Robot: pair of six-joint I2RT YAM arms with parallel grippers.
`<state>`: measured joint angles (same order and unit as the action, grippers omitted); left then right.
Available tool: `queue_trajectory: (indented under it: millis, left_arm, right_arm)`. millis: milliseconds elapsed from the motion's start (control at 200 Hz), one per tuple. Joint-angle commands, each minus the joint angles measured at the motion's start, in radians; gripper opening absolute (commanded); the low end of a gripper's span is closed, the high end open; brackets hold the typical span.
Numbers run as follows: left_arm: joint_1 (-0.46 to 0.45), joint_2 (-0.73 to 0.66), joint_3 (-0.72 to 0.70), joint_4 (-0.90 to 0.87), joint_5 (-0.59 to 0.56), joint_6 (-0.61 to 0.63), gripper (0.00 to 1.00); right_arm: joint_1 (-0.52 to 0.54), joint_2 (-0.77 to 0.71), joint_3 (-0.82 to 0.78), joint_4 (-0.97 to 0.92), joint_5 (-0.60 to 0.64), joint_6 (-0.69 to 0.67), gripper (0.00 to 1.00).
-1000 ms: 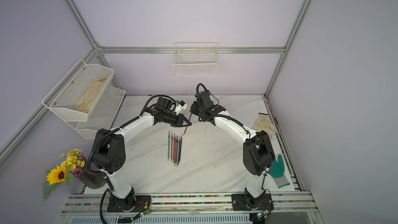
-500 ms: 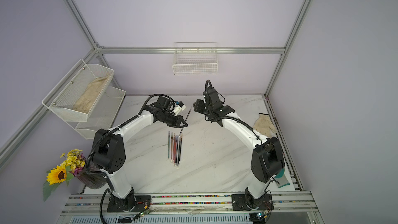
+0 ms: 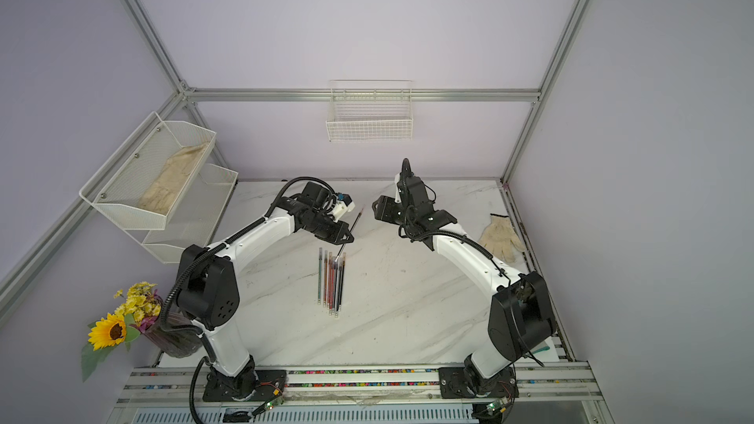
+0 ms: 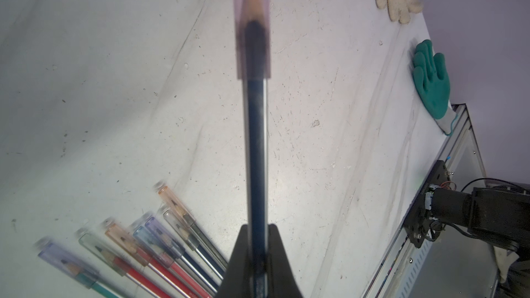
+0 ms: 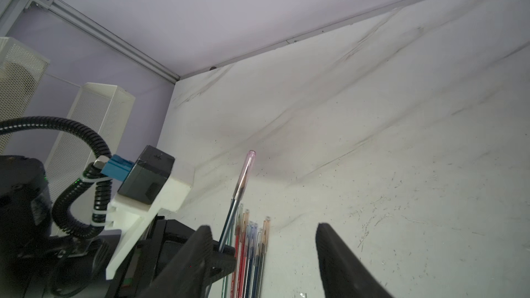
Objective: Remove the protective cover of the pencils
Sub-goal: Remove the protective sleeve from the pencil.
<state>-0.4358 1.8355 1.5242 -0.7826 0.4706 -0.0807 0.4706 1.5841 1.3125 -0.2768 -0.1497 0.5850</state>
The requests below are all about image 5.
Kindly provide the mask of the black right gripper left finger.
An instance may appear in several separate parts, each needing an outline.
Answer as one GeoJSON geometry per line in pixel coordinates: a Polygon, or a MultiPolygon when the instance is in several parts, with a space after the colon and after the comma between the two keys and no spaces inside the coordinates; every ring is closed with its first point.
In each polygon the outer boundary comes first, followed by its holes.
{"type": "Polygon", "coordinates": [[[203,297],[211,271],[213,239],[200,226],[140,297],[203,297]]]}

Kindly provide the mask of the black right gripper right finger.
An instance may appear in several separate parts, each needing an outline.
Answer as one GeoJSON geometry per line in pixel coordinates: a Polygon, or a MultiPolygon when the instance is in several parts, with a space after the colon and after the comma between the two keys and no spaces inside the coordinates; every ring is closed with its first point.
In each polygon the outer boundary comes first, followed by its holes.
{"type": "Polygon", "coordinates": [[[390,297],[331,225],[318,224],[316,249],[325,297],[390,297]]]}

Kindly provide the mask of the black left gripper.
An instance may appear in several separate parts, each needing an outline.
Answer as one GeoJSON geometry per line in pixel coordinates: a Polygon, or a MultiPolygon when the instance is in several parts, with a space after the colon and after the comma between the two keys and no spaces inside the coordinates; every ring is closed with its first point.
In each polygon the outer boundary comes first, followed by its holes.
{"type": "MultiPolygon", "coordinates": [[[[140,297],[140,293],[155,281],[195,231],[176,220],[157,216],[147,238],[136,243],[119,267],[106,296],[140,297]]],[[[219,252],[218,246],[219,243],[213,239],[208,286],[224,278],[228,269],[226,263],[231,259],[228,249],[219,252]]]]}

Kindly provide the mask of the pencil with pink cap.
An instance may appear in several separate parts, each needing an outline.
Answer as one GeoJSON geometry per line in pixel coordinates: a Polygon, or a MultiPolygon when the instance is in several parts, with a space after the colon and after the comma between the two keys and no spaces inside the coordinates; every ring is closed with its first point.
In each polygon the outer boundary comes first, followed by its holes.
{"type": "Polygon", "coordinates": [[[227,238],[229,236],[229,229],[230,229],[230,226],[233,223],[233,220],[235,218],[235,215],[236,215],[236,212],[237,212],[238,208],[242,205],[242,200],[243,200],[243,197],[244,197],[244,193],[247,190],[248,181],[249,181],[249,177],[250,177],[250,172],[251,172],[251,168],[253,167],[255,158],[256,158],[256,152],[254,150],[248,151],[247,156],[246,156],[246,158],[244,160],[244,163],[243,163],[243,167],[242,167],[240,176],[237,179],[237,183],[236,183],[236,186],[235,186],[235,191],[234,191],[233,197],[232,197],[232,199],[230,201],[229,212],[228,212],[228,215],[226,217],[226,221],[224,223],[224,227],[222,229],[221,237],[219,239],[219,246],[218,246],[218,251],[219,252],[224,252],[224,250],[226,249],[226,241],[227,241],[227,238]]]}

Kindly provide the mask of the pencil with purple cap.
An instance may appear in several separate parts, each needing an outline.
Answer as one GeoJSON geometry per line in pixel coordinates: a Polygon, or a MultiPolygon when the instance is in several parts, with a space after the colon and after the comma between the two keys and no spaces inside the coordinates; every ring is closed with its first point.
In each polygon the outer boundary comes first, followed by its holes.
{"type": "Polygon", "coordinates": [[[269,242],[269,233],[271,227],[271,218],[266,217],[262,227],[262,236],[258,245],[258,257],[256,259],[253,297],[260,297],[262,278],[264,273],[264,263],[266,258],[266,251],[269,242]]]}

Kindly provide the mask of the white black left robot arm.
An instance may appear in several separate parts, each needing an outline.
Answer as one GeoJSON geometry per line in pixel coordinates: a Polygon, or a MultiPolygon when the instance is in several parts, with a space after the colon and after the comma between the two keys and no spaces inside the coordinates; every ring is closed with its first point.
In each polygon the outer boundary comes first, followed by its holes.
{"type": "Polygon", "coordinates": [[[44,165],[1,158],[1,296],[203,297],[206,287],[234,272],[235,250],[182,223],[157,216],[109,280],[94,274],[99,248],[117,235],[75,241],[51,235],[51,198],[44,165]]]}

